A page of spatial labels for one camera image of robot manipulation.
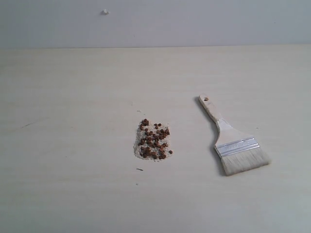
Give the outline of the red beans and rice pile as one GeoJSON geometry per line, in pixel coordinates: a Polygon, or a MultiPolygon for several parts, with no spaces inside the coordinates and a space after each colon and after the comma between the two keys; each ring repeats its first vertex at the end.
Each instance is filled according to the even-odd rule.
{"type": "Polygon", "coordinates": [[[136,131],[134,155],[142,160],[161,161],[172,157],[171,130],[169,124],[154,123],[143,119],[136,131]]]}

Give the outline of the wooden paint brush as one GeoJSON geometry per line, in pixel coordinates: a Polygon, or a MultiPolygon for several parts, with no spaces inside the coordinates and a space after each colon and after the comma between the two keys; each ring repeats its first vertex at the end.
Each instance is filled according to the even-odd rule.
{"type": "Polygon", "coordinates": [[[226,176],[271,163],[271,159],[254,136],[232,127],[207,95],[201,94],[198,99],[217,127],[218,137],[214,149],[220,158],[226,176]]]}

